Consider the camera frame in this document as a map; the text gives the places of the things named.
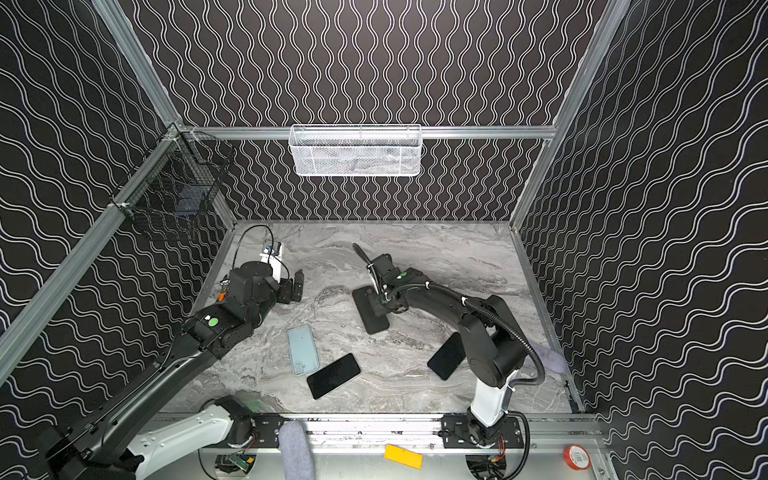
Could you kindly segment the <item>blue phone black screen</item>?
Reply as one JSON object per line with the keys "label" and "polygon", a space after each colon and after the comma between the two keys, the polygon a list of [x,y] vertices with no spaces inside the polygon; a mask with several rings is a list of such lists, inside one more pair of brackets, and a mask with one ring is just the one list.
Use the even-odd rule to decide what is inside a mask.
{"label": "blue phone black screen", "polygon": [[447,381],[465,358],[461,335],[454,332],[428,360],[427,366],[438,378]]}

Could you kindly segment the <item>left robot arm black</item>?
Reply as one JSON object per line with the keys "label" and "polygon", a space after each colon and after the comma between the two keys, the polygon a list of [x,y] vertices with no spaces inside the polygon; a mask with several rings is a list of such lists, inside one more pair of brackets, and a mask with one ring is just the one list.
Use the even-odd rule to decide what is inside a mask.
{"label": "left robot arm black", "polygon": [[187,318],[170,347],[116,396],[69,427],[51,427],[38,452],[53,479],[145,479],[203,447],[248,448],[257,438],[245,405],[231,396],[154,433],[145,425],[198,374],[249,339],[278,304],[303,297],[304,273],[278,279],[270,264],[232,269],[225,293]]}

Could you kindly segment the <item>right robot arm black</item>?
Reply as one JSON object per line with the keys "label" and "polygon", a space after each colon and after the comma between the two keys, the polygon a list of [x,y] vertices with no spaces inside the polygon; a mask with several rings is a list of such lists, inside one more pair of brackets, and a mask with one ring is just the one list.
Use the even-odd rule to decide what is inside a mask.
{"label": "right robot arm black", "polygon": [[459,335],[465,359],[476,377],[475,394],[466,414],[468,438],[491,446],[501,439],[513,390],[538,386],[546,369],[506,302],[497,295],[485,299],[459,293],[414,268],[401,270],[389,254],[370,258],[352,245],[372,280],[353,291],[353,300],[366,332],[389,328],[390,314],[422,310],[452,327]]}

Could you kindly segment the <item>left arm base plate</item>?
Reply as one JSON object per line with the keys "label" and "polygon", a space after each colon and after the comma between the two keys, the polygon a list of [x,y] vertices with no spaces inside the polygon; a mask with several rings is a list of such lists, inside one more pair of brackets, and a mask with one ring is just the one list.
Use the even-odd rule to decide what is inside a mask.
{"label": "left arm base plate", "polygon": [[224,443],[238,450],[277,448],[285,419],[274,413],[241,416],[233,420]]}

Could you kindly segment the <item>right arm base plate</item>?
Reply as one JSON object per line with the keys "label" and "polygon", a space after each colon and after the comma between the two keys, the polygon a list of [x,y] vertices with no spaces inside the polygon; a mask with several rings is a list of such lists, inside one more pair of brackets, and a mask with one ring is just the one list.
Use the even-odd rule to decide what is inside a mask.
{"label": "right arm base plate", "polygon": [[488,427],[470,413],[446,414],[440,419],[437,435],[446,449],[498,448],[500,440],[506,448],[520,449],[525,445],[524,429],[519,418],[512,415]]}

